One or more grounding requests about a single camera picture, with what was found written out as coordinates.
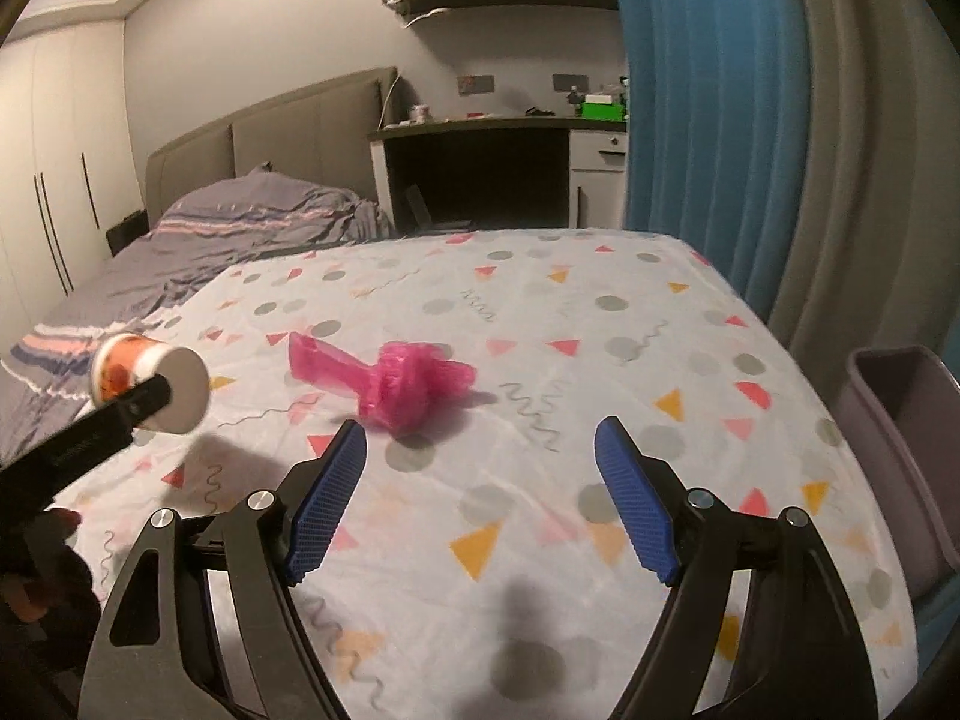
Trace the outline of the grey plastic trash bin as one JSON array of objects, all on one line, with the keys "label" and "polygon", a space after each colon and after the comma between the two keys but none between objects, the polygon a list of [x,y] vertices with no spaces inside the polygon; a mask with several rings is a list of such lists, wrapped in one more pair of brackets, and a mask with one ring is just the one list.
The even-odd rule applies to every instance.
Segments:
[{"label": "grey plastic trash bin", "polygon": [[924,346],[858,349],[836,402],[911,598],[958,572],[958,382]]}]

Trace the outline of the green box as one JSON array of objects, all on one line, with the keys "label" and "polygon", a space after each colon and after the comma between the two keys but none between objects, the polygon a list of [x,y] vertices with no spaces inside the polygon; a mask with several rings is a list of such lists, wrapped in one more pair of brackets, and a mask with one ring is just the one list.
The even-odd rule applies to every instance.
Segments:
[{"label": "green box", "polygon": [[590,121],[623,122],[625,106],[612,94],[586,94],[581,117]]}]

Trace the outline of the black bedside table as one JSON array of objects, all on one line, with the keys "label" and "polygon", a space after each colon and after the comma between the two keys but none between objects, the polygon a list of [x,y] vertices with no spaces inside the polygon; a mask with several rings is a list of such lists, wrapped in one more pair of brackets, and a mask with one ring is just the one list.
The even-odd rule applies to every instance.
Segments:
[{"label": "black bedside table", "polygon": [[148,215],[145,210],[135,211],[125,216],[106,231],[106,242],[110,255],[116,257],[122,250],[127,249],[137,239],[143,238],[149,232]]}]

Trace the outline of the dark desk with drawers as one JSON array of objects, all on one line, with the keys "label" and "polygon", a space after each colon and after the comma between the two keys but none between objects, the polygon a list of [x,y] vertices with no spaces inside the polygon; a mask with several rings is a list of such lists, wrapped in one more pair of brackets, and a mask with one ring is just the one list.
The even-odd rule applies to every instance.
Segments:
[{"label": "dark desk with drawers", "polygon": [[400,234],[441,229],[619,229],[620,122],[480,117],[370,135],[377,199]]}]

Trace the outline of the white mug on desk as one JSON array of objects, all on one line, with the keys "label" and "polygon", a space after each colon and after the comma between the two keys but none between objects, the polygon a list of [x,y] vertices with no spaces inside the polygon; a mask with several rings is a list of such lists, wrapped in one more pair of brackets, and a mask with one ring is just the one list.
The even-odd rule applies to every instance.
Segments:
[{"label": "white mug on desk", "polygon": [[426,104],[413,106],[412,109],[410,109],[410,119],[417,124],[423,124],[423,122],[431,121],[430,108]]}]

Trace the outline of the grey striped duvet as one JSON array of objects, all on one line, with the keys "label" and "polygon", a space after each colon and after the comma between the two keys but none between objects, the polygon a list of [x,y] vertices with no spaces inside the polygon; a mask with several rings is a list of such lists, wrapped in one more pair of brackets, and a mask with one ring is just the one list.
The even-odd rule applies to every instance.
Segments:
[{"label": "grey striped duvet", "polygon": [[375,199],[267,166],[187,193],[2,356],[2,461],[70,424],[89,401],[89,365],[110,335],[169,314],[225,268],[300,245],[392,234]]}]

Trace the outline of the white wardrobe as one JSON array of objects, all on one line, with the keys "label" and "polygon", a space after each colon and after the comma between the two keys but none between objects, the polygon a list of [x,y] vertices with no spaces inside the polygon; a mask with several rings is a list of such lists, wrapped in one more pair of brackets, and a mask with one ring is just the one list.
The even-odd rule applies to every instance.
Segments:
[{"label": "white wardrobe", "polygon": [[110,257],[143,208],[125,104],[125,29],[96,21],[2,47],[2,344]]}]

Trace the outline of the blue curtain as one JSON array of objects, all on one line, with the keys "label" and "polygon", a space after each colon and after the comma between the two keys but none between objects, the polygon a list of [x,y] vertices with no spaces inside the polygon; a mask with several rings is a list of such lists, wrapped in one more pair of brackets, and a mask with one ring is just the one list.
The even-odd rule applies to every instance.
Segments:
[{"label": "blue curtain", "polygon": [[[928,2],[958,50],[958,0]],[[809,146],[804,0],[619,0],[619,10],[626,224],[691,245],[775,337],[768,320]]]}]

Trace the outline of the patterned white table cloth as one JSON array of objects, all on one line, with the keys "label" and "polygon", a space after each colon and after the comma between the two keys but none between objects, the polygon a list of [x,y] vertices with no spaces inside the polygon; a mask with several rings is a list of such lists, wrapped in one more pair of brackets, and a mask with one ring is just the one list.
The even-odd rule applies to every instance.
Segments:
[{"label": "patterned white table cloth", "polygon": [[599,718],[664,587],[640,566],[592,458],[606,416],[729,507],[799,505],[843,577],[878,703],[916,679],[913,612],[871,488],[811,384],[695,250],[626,232],[475,232],[233,265],[146,319],[205,359],[187,436],[148,434],[62,496],[99,593],[158,507],[229,509],[322,452],[355,411],[299,382],[306,333],[373,359],[438,346],[469,403],[368,437],[364,475],[299,611],[361,718]]}]

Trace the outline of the grey curtain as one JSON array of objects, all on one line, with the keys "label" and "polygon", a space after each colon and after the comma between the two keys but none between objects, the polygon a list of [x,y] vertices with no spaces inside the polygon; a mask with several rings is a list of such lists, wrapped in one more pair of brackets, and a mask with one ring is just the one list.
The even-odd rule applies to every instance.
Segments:
[{"label": "grey curtain", "polygon": [[958,314],[958,50],[928,0],[804,0],[811,121],[771,332],[825,403]]}]

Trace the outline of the pink knotted plastic bag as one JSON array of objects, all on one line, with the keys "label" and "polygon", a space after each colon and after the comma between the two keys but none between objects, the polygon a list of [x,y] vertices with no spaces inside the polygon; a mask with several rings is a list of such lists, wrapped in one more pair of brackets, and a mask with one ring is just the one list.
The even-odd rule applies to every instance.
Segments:
[{"label": "pink knotted plastic bag", "polygon": [[444,359],[436,344],[391,341],[364,362],[319,338],[291,333],[291,376],[313,387],[356,398],[356,414],[393,436],[416,433],[470,395],[477,369]]}]

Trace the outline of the grey upholstered headboard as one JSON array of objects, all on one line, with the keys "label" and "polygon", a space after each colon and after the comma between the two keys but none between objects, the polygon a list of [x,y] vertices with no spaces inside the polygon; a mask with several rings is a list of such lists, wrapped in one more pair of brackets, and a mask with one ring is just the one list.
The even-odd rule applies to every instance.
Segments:
[{"label": "grey upholstered headboard", "polygon": [[197,188],[274,171],[327,187],[376,196],[370,137],[400,117],[398,71],[373,68],[337,76],[195,128],[146,161],[143,199],[150,223]]}]

